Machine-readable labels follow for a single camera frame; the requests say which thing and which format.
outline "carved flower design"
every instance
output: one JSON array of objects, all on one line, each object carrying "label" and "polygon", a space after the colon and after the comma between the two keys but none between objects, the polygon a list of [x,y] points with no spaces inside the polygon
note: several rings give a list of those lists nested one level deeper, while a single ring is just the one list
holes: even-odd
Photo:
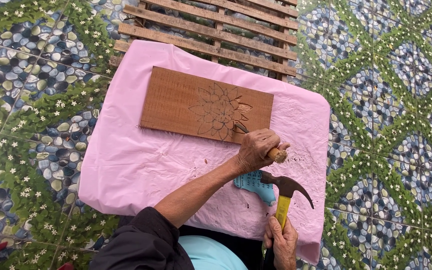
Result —
[{"label": "carved flower design", "polygon": [[253,107],[240,102],[242,96],[238,95],[237,87],[222,89],[214,83],[209,89],[198,88],[198,92],[199,104],[189,107],[189,110],[200,116],[198,135],[210,132],[211,136],[217,135],[221,140],[228,136],[232,138],[234,123],[244,126],[243,121],[248,120],[243,114]]}]

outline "hand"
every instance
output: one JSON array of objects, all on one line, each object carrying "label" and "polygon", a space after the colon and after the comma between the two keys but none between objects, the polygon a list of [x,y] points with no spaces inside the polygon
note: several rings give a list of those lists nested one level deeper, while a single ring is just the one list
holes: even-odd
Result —
[{"label": "hand", "polygon": [[267,156],[269,150],[277,147],[278,150],[286,150],[289,143],[282,143],[276,133],[264,128],[244,134],[241,148],[236,155],[236,161],[241,168],[241,174],[247,174],[273,164],[274,160]]},{"label": "hand", "polygon": [[264,233],[264,246],[267,249],[274,246],[274,267],[277,270],[296,269],[297,241],[298,232],[287,217],[283,231],[281,231],[281,225],[274,215],[269,217],[269,223],[266,225],[266,232]]}]

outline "person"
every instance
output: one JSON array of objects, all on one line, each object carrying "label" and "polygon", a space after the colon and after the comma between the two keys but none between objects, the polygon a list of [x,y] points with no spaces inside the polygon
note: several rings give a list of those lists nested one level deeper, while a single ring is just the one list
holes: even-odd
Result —
[{"label": "person", "polygon": [[[209,173],[177,188],[154,207],[144,208],[129,224],[118,228],[112,241],[94,256],[89,269],[261,269],[260,241],[183,224],[220,187],[239,175],[271,165],[273,160],[267,157],[270,149],[277,147],[285,150],[289,146],[289,143],[280,144],[279,136],[269,129],[243,135],[241,148],[235,156]],[[270,216],[268,223],[262,226],[265,226],[264,246],[273,247],[274,250],[274,267],[277,270],[295,270],[298,233],[289,219],[286,220],[283,231],[274,216]]]}]

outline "pebble pattern tile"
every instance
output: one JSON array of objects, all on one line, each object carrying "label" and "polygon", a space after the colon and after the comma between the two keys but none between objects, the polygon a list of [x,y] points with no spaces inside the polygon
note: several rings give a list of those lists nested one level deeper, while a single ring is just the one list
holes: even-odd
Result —
[{"label": "pebble pattern tile", "polygon": [[[0,27],[0,243],[8,242],[0,269],[57,269],[64,262],[86,269],[118,223],[77,191],[115,72],[107,62],[120,55],[114,41],[129,40],[118,33],[120,24],[132,23],[122,10],[138,1],[53,1],[56,8],[34,16],[30,7],[39,1],[0,0],[0,15],[9,6],[17,11]],[[331,108],[320,260],[297,258],[297,269],[432,270],[432,0],[302,0],[294,9],[299,29],[289,34],[298,44],[289,49],[297,59],[288,64],[297,73],[288,83],[323,95]],[[151,10],[214,26],[176,10]],[[213,42],[150,21],[145,27]],[[223,31],[275,45],[230,25]]]}]

